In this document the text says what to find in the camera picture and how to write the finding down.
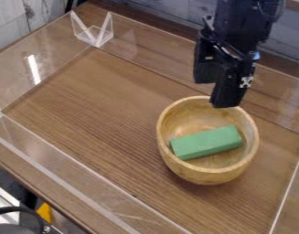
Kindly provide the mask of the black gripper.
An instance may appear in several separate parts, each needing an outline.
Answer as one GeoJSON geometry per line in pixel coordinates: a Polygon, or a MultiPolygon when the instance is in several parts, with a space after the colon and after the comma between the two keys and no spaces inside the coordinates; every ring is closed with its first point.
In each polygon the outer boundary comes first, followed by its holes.
{"type": "Polygon", "coordinates": [[[196,84],[216,81],[210,97],[215,108],[237,107],[242,102],[253,83],[258,46],[269,39],[278,19],[279,0],[218,0],[215,14],[203,18],[192,77],[196,84]],[[218,75],[219,54],[241,61],[222,65],[218,75]]]}

